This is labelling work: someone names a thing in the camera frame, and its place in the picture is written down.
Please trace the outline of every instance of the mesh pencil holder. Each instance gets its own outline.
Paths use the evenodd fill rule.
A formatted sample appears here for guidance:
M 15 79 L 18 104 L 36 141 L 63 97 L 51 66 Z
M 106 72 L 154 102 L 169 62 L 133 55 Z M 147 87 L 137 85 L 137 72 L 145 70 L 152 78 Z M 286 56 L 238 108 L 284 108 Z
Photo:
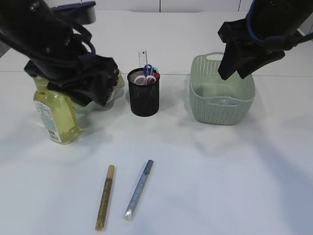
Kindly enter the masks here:
M 190 102 L 195 118 L 204 123 L 234 125 L 243 120 L 255 97 L 252 75 L 241 79 L 234 73 L 223 81 L 218 73 L 221 61 L 210 60 L 216 52 L 197 56 L 191 67 Z
M 127 76 L 131 110 L 137 116 L 149 117 L 156 114 L 159 109 L 159 79 L 149 85 L 135 84 L 134 80 L 140 75 L 144 75 L 143 68 L 133 70 Z

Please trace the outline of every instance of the black pencil cup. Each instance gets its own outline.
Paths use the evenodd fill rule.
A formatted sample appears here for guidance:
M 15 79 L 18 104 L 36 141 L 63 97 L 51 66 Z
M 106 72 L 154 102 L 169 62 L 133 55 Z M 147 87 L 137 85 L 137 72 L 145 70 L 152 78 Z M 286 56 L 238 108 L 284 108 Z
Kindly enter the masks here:
M 150 117 L 159 109 L 159 79 L 149 85 L 135 84 L 134 80 L 140 75 L 144 75 L 143 68 L 133 70 L 127 76 L 131 110 L 137 116 Z

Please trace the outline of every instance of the bottle label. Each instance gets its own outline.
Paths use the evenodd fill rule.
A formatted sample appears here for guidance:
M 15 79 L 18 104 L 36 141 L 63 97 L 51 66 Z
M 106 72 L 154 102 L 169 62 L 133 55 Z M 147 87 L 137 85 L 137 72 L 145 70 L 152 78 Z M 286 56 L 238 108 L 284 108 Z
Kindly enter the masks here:
M 51 109 L 45 104 L 35 101 L 36 108 L 41 115 L 41 119 L 49 134 L 50 139 L 61 142 L 60 134 L 55 124 Z

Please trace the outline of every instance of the blue scissor handle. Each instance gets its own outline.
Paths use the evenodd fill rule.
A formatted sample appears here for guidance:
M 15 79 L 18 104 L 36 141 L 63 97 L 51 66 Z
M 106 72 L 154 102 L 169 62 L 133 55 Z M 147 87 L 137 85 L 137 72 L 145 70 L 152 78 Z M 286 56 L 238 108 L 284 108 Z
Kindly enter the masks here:
M 152 65 L 145 65 L 145 66 L 143 67 L 143 74 L 144 74 L 145 76 L 152 75 L 152 74 L 153 74 L 153 66 L 152 66 Z

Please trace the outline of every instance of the gold marker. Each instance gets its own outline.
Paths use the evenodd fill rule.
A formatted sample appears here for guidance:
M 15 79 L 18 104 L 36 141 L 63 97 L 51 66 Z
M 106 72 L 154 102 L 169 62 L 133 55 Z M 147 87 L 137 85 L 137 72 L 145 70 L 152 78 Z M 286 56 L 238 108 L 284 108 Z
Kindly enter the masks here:
M 110 194 L 111 194 L 111 187 L 112 187 L 113 177 L 114 177 L 114 169 L 115 167 L 113 165 L 109 166 L 106 182 L 104 183 L 103 194 L 102 194 L 102 199 L 101 199 L 101 204 L 100 204 L 97 224 L 96 224 L 97 231 L 103 230 L 104 224 L 106 221 L 109 199 L 110 199 Z

